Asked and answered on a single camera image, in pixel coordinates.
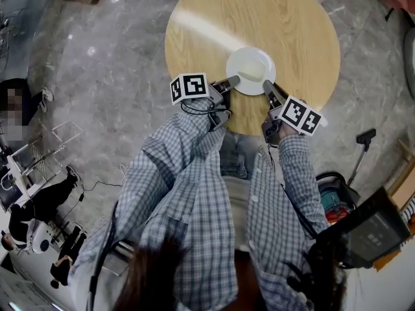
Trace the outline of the black screen device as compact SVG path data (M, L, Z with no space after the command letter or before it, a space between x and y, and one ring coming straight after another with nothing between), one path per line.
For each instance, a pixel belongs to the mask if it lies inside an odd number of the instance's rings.
M335 246L342 268L371 268L409 237L399 208L380 187L349 215L319 233L316 245Z

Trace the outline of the person's left forearm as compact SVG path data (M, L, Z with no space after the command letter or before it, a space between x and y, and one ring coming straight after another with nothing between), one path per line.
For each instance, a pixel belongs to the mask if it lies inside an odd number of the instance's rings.
M190 115L181 110L145 140L142 151L165 163L186 165L209 129L207 116Z

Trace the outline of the person's legs in blue jeans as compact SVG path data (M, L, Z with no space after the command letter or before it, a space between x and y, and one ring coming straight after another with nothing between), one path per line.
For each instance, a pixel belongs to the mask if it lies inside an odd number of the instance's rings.
M262 140L258 136L226 131L220 148L221 175L251 180L261 144Z

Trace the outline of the round wooden table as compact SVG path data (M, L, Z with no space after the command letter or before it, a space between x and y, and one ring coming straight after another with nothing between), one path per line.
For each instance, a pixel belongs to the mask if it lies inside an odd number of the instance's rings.
M228 58L243 47L265 51L276 83L314 109L335 90L338 36L317 0L179 0L165 36L172 77L203 72L210 82L222 80Z

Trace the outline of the pale food block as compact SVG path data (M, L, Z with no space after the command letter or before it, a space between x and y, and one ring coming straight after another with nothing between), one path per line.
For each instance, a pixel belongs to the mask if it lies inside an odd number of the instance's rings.
M246 60L238 68L238 74L252 82L260 82L264 73L265 65L258 60Z

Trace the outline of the striped grey device box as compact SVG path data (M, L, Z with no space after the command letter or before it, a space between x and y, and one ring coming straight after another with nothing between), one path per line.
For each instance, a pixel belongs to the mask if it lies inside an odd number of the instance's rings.
M132 260L134 252L134 247L128 241L118 241L111 248L107 268L117 276L122 275Z

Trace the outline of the person's torso in plaid shirt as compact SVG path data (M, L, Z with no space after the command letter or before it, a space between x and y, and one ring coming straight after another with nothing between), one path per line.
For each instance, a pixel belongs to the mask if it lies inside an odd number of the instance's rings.
M260 145L251 180L222 176L224 129L186 165L141 150L108 220L136 247L120 276L99 277L97 311L342 311L345 277L319 193L291 193Z

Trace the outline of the white round plate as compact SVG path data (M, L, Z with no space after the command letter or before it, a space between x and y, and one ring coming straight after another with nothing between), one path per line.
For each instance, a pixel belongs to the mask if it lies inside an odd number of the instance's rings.
M240 64L246 60L258 60L265 65L265 73L260 82L252 82L238 74ZM234 75L240 76L241 79L241 82L235 87L238 92L249 96L261 95L264 93L263 82L265 80L275 81L276 66L273 59L265 51L255 47L244 47L231 53L226 62L226 76L229 78Z

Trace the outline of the orange fabric item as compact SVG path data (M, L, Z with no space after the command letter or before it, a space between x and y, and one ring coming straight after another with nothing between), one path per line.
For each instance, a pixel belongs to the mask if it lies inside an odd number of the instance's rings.
M373 267L376 269L376 271L380 271L400 253L401 253L401 248L381 257L380 259L377 259L373 263Z

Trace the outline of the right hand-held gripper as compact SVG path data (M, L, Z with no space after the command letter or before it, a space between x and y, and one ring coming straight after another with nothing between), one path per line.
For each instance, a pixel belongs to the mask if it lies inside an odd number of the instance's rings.
M310 137L319 126L327 127L328 121L321 113L291 95L287 98L287 92L277 83L265 80L263 91L270 102L270 109L261 126L267 144L279 143L283 123Z

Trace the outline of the white rounded machine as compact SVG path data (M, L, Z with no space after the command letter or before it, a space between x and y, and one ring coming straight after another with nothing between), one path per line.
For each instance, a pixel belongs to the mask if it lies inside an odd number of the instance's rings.
M53 232L51 228L42 221L32 219L28 224L27 247L36 254L43 253L49 249Z

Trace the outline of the light wooden chair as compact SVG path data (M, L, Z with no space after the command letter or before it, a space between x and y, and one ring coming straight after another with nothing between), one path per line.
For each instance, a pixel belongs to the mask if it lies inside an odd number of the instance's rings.
M387 193L395 205L402 209L415 195L415 153L401 139L397 140L397 145L406 165Z

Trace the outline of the white round pet bed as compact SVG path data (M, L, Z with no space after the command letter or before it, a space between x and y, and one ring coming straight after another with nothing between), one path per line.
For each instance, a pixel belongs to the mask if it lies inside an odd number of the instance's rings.
M415 28L410 29L405 35L403 59L409 92L415 100Z

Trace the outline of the striped cloth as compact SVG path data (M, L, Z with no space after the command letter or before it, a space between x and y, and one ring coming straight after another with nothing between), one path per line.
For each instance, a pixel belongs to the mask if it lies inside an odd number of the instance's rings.
M409 222L411 217L415 214L415 196L412 197L412 199L402 208L401 215L402 218Z

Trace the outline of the person's right forearm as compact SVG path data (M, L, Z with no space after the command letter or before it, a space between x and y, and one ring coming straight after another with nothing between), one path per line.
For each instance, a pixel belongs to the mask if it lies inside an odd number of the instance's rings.
M304 136L285 136L279 144L279 160L286 189L291 193L312 194L318 192L311 163L309 146Z

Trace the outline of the teal and red vacuum cleaner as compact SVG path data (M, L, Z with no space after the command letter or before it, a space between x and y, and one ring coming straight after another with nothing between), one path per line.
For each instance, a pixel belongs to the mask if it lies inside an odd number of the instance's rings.
M376 135L377 130L372 128L356 136L356 143L362 145L362 152L347 181L341 173L335 171L323 172L317 175L316 180L318 182L321 203L327 221L330 224L337 223L357 208L357 204L361 197L351 185L361 167L363 158L369 150L372 139Z

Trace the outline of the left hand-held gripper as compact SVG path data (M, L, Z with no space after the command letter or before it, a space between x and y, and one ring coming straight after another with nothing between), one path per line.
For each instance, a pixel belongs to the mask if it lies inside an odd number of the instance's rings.
M241 82L234 75L209 83L205 73L182 73L170 83L172 105L180 104L190 115L207 116L210 131L222 127L233 115L230 109L230 91Z

